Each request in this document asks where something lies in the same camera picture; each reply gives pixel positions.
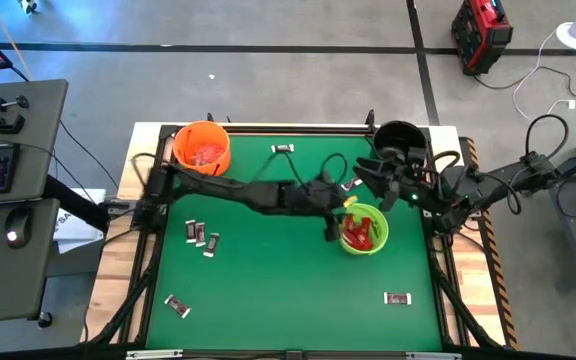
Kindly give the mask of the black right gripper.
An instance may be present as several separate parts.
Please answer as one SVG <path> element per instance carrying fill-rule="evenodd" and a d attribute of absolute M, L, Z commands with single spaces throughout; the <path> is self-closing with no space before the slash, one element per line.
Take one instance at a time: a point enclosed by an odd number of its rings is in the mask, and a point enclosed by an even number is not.
<path fill-rule="evenodd" d="M 421 204 L 431 187 L 426 180 L 426 160 L 425 146 L 396 147 L 395 163 L 359 157 L 354 172 L 365 178 L 365 185 L 374 197 L 398 197 L 410 204 Z"/>

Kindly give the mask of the lime green plastic bucket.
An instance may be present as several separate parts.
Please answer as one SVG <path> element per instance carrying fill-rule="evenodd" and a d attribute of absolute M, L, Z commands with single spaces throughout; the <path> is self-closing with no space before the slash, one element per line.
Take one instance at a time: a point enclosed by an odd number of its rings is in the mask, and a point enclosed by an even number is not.
<path fill-rule="evenodd" d="M 372 219 L 370 235 L 373 248 L 369 251 L 357 251 L 348 246 L 342 238 L 342 225 L 345 215 L 353 215 L 356 227 L 361 224 L 363 217 Z M 345 209 L 341 218 L 339 243 L 342 248 L 351 255 L 374 255 L 379 252 L 389 238 L 389 225 L 385 216 L 375 207 L 363 203 L 354 203 Z"/>

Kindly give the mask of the black plastic halloween bucket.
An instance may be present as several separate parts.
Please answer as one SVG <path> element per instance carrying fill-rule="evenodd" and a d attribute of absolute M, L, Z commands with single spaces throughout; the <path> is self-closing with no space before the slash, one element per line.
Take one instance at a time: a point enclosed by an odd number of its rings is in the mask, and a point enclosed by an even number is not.
<path fill-rule="evenodd" d="M 408 166 L 423 166 L 427 155 L 427 140 L 415 125 L 404 121 L 382 124 L 373 136 L 374 154 L 386 161 Z"/>

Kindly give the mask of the orange plastic halloween bucket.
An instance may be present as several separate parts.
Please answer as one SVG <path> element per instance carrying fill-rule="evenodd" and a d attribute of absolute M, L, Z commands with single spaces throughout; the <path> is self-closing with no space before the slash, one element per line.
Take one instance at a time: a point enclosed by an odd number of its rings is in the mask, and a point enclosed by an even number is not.
<path fill-rule="evenodd" d="M 193 150 L 200 144 L 218 144 L 225 149 L 224 154 L 213 164 L 193 166 Z M 226 130 L 210 121 L 197 121 L 181 128 L 173 140 L 173 155 L 184 167 L 201 174 L 220 176 L 226 172 L 231 161 L 231 140 Z"/>

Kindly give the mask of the green table mat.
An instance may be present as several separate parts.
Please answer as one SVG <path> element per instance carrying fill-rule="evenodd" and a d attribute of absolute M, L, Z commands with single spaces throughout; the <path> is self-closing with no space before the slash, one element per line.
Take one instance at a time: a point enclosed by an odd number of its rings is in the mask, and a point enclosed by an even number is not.
<path fill-rule="evenodd" d="M 439 320 L 420 212 L 386 215 L 376 254 L 326 242 L 319 218 L 266 216 L 230 201 L 188 195 L 169 210 L 146 345 L 184 350 L 436 351 Z M 185 222 L 205 223 L 206 244 Z M 211 233 L 215 255 L 205 257 Z M 386 305 L 383 293 L 410 293 Z M 181 318 L 164 300 L 191 308 Z"/>

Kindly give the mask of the black yellow hazard strip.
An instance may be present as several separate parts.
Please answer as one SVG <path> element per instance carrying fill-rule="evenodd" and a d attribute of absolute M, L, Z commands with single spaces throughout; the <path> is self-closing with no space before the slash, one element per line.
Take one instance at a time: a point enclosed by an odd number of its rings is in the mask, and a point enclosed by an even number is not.
<path fill-rule="evenodd" d="M 519 344 L 490 212 L 484 210 L 468 225 L 473 230 L 467 229 L 465 233 L 480 240 L 484 250 L 478 254 L 476 272 L 460 271 L 462 298 L 489 337 L 502 346 L 517 350 Z"/>

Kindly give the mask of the red black power station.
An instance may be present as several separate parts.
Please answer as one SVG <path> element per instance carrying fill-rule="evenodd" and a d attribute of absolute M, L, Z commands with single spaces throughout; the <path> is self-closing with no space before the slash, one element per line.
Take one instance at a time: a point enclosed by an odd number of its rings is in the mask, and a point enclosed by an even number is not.
<path fill-rule="evenodd" d="M 451 24 L 463 73 L 487 74 L 511 42 L 513 30 L 501 0 L 463 0 Z"/>

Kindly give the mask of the black desk leg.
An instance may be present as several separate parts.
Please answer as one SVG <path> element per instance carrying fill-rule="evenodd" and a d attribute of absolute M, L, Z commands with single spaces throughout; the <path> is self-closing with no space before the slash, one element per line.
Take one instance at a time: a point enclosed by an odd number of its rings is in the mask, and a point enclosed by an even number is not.
<path fill-rule="evenodd" d="M 85 199 L 56 178 L 46 178 L 43 199 L 57 199 L 65 211 L 83 220 L 93 228 L 106 233 L 110 223 L 107 210 L 98 204 Z"/>

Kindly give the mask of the white paper sheet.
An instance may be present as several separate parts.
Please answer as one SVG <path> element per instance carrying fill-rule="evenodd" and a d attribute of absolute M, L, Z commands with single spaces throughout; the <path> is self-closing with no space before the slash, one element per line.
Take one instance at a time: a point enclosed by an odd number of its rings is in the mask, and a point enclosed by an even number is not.
<path fill-rule="evenodd" d="M 53 242 L 60 254 L 100 241 L 104 232 L 60 208 L 55 222 Z"/>

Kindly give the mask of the grey desk panel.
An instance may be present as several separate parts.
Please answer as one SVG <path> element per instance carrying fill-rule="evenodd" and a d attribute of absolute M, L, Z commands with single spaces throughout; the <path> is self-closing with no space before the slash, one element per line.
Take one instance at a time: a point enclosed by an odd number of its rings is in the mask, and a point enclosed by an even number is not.
<path fill-rule="evenodd" d="M 17 207 L 0 205 L 0 321 L 39 313 L 60 204 L 57 200 L 28 203 L 26 207 L 32 210 L 29 242 L 13 249 L 8 246 L 6 218 Z"/>
<path fill-rule="evenodd" d="M 13 105 L 2 113 L 8 123 L 17 115 L 25 122 L 17 134 L 0 134 L 0 143 L 20 145 L 11 190 L 0 193 L 0 203 L 43 197 L 67 89 L 68 82 L 63 79 L 0 84 L 3 100 L 12 102 L 23 96 L 29 103 L 27 108 Z"/>

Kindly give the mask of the silver metal bracket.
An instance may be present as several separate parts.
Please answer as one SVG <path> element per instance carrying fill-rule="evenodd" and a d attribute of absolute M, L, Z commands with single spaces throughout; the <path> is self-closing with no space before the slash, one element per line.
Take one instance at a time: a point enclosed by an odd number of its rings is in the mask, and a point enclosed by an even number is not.
<path fill-rule="evenodd" d="M 406 352 L 406 360 L 463 360 L 459 353 Z"/>
<path fill-rule="evenodd" d="M 135 350 L 126 353 L 125 360 L 165 360 L 182 358 L 182 349 L 172 350 Z"/>

